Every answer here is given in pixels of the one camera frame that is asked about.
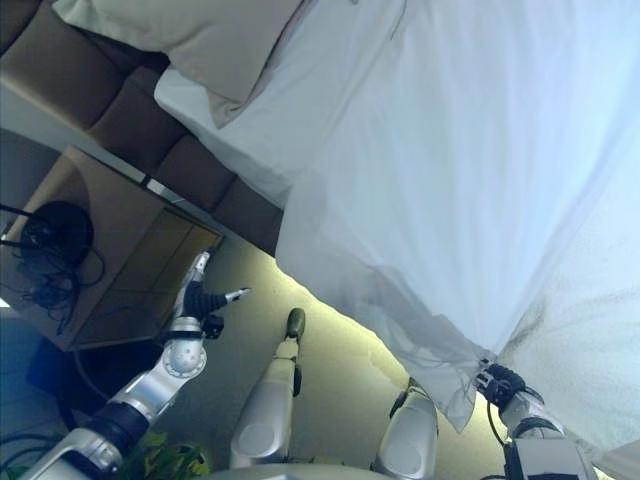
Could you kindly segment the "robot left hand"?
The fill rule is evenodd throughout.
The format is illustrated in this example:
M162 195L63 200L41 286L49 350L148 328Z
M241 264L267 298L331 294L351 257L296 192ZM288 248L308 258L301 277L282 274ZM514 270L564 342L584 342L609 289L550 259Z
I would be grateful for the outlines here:
M215 312L247 295L242 287L227 293L210 293L204 288L207 266L216 252L215 246L201 250L185 274L174 302L169 330L200 332L205 338L217 338L224 329L224 319Z

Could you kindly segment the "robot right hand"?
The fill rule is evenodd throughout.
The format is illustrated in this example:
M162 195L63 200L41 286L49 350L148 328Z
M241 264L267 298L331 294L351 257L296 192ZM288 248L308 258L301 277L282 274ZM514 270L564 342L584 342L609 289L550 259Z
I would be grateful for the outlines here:
M520 375L488 359L480 361L474 385L490 404L499 409L507 407L517 393L526 390L526 383Z

